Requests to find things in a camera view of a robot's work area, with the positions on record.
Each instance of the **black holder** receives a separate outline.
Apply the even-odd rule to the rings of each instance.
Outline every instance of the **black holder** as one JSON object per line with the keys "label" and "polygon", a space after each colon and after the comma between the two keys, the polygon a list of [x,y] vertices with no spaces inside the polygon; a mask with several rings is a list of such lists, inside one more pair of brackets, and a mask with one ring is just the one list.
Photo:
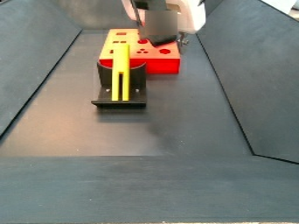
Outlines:
{"label": "black holder", "polygon": [[101,88],[99,90],[97,100],[91,103],[97,107],[145,107],[145,63],[129,69],[129,100],[112,101],[112,68],[105,67],[97,63],[97,74]]}

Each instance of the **gray surface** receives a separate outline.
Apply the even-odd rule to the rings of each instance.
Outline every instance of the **gray surface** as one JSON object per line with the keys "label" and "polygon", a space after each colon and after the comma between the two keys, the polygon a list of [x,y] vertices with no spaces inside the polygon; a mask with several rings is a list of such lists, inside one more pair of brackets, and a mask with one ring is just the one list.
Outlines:
{"label": "gray surface", "polygon": [[206,6],[206,13],[207,16],[214,12],[214,10],[218,8],[223,0],[206,0],[204,6]]}
{"label": "gray surface", "polygon": [[299,221],[299,167],[262,157],[0,159],[0,223]]}
{"label": "gray surface", "polygon": [[99,97],[96,63],[105,37],[105,31],[79,36],[5,135],[0,156],[247,155],[196,36],[180,74],[148,76],[148,108],[97,110],[91,101]]}
{"label": "gray surface", "polygon": [[227,0],[200,41],[254,152],[299,162],[299,24],[258,0]]}
{"label": "gray surface", "polygon": [[0,136],[80,28],[49,1],[12,0],[0,5]]}
{"label": "gray surface", "polygon": [[136,28],[121,0],[52,0],[84,30]]}
{"label": "gray surface", "polygon": [[299,166],[251,156],[196,37],[148,108],[99,113],[105,34],[79,36],[1,140],[0,223],[298,222]]}

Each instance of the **yellow block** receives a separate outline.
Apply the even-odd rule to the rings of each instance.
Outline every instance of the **yellow block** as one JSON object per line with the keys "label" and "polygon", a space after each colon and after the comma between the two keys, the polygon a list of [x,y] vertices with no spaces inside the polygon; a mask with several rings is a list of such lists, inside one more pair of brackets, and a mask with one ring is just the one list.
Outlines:
{"label": "yellow block", "polygon": [[116,44],[112,67],[112,101],[119,101],[119,78],[123,76],[123,101],[129,99],[129,45]]}

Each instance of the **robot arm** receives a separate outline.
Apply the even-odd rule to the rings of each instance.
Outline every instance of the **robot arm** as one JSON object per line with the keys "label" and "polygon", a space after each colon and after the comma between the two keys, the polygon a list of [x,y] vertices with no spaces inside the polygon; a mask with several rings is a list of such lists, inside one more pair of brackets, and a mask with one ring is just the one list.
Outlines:
{"label": "robot arm", "polygon": [[145,13],[148,11],[175,11],[178,18],[178,29],[180,34],[178,38],[176,35],[155,35],[141,36],[140,39],[152,39],[153,46],[178,41],[180,50],[183,46],[188,44],[186,39],[187,34],[195,34],[199,29],[206,24],[206,10],[204,10],[204,0],[121,0],[125,8],[125,13],[129,18],[137,21],[139,26],[144,26],[148,18]]}

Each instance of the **red block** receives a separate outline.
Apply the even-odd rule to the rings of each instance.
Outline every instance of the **red block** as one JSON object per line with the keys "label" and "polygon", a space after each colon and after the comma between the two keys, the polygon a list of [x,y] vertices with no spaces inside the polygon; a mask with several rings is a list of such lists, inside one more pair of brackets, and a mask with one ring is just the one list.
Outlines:
{"label": "red block", "polygon": [[112,67],[113,49],[121,44],[129,44],[131,68],[145,63],[148,74],[178,74],[180,72],[182,57],[176,42],[153,47],[147,39],[139,39],[137,29],[109,30],[99,55],[99,63],[103,66]]}

